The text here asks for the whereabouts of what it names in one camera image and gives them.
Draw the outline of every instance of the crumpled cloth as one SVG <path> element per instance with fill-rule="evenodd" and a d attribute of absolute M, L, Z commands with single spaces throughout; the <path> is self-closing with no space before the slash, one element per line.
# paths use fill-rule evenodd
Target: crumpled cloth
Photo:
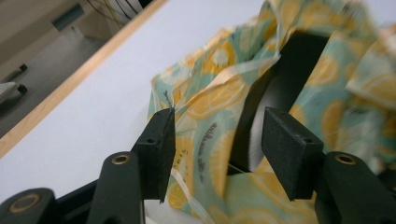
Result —
<path fill-rule="evenodd" d="M 151 81 L 148 116 L 174 107 L 176 144 L 168 201 L 205 223 L 317 223 L 313 200 L 290 202 L 263 159 L 227 175 L 245 98 L 294 32 L 330 39 L 290 113 L 325 144 L 378 172 L 396 169 L 396 68 L 364 6 L 341 0 L 268 0 L 245 24 Z"/>

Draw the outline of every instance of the gray floor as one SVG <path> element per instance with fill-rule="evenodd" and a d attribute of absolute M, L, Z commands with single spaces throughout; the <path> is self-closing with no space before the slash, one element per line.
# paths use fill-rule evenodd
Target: gray floor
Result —
<path fill-rule="evenodd" d="M 84 37 L 78 29 L 70 29 L 26 62 L 28 69 L 25 72 L 16 71 L 3 80 L 21 83 L 28 92 L 21 95 L 15 91 L 0 104 L 0 137 L 18 124 L 105 43 L 105 40 Z"/>

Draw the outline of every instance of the black plastic part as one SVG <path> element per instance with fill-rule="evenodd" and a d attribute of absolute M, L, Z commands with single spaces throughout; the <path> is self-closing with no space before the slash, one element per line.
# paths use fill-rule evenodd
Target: black plastic part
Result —
<path fill-rule="evenodd" d="M 385 188 L 390 191 L 390 193 L 393 195 L 393 198 L 396 200 L 396 170 L 387 169 L 378 175 L 378 179 L 385 186 Z"/>
<path fill-rule="evenodd" d="M 248 172 L 250 132 L 260 102 L 264 106 L 289 111 L 311 75 L 329 37 L 296 33 L 280 51 L 279 61 L 257 80 L 247 95 L 239 120 L 230 164 Z"/>
<path fill-rule="evenodd" d="M 396 201 L 364 161 L 343 152 L 330 152 L 323 174 L 341 223 L 396 223 Z"/>
<path fill-rule="evenodd" d="M 50 189 L 28 189 L 12 196 L 0 206 L 0 223 L 56 223 L 59 216 L 54 194 Z"/>
<path fill-rule="evenodd" d="M 335 204 L 324 202 L 319 197 L 315 200 L 315 212 L 319 224 L 339 224 L 341 223 L 341 214 Z"/>
<path fill-rule="evenodd" d="M 288 113 L 267 107 L 262 150 L 289 199 L 310 199 L 323 143 Z"/>
<path fill-rule="evenodd" d="M 175 141 L 175 110 L 155 113 L 132 148 L 143 174 L 143 199 L 159 199 L 163 203 L 176 153 Z"/>
<path fill-rule="evenodd" d="M 150 2 L 151 2 L 151 0 L 139 0 L 139 3 L 142 6 L 142 8 L 145 8 L 146 6 L 148 6 Z"/>
<path fill-rule="evenodd" d="M 88 224 L 144 223 L 137 155 L 119 152 L 102 167 L 93 196 Z"/>
<path fill-rule="evenodd" d="M 18 87 L 18 91 L 22 94 L 25 94 L 27 92 L 27 88 L 24 85 L 20 84 L 20 86 Z"/>
<path fill-rule="evenodd" d="M 26 71 L 27 70 L 27 65 L 26 64 L 21 65 L 20 69 L 21 69 L 22 72 Z"/>
<path fill-rule="evenodd" d="M 91 209 L 93 194 L 95 193 L 97 181 L 76 189 L 56 202 L 58 204 L 57 210 L 62 217 L 61 223 L 74 224 L 85 223 Z"/>

